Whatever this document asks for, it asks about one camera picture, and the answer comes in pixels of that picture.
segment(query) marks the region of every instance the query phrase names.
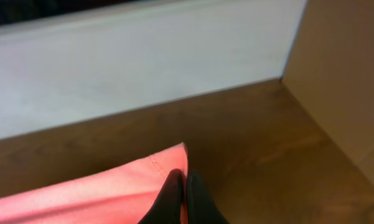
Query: white wall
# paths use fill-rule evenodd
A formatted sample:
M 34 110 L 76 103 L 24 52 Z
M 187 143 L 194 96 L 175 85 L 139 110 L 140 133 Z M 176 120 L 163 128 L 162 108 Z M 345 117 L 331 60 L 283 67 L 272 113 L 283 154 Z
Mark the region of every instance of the white wall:
M 0 30 L 0 138 L 278 77 L 304 4 L 185 0 Z

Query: cloth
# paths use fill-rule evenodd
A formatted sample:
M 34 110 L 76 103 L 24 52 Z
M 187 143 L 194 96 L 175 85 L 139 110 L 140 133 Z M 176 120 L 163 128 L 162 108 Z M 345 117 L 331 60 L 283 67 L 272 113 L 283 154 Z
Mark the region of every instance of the cloth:
M 95 175 L 0 198 L 0 223 L 137 223 L 172 169 L 187 175 L 184 144 Z

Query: pink cloth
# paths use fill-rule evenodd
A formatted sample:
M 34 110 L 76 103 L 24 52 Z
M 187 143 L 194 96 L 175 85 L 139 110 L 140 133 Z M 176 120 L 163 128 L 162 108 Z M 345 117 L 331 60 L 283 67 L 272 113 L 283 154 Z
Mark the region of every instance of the pink cloth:
M 99 174 L 0 198 L 0 223 L 137 223 L 172 169 L 187 175 L 184 144 Z

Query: folded cloth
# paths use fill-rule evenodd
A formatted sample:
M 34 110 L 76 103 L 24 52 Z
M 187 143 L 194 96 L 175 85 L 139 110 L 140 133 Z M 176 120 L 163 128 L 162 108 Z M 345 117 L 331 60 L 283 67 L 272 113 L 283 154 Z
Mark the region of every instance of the folded cloth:
M 173 169 L 187 175 L 184 144 L 88 177 L 0 198 L 0 223 L 137 223 Z

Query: cardboard panel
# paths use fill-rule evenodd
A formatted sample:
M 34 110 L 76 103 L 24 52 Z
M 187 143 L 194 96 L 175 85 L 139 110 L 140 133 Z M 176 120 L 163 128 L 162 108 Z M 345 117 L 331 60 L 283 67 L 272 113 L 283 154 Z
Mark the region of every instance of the cardboard panel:
M 374 172 L 374 0 L 310 0 L 283 82 L 354 163 Z

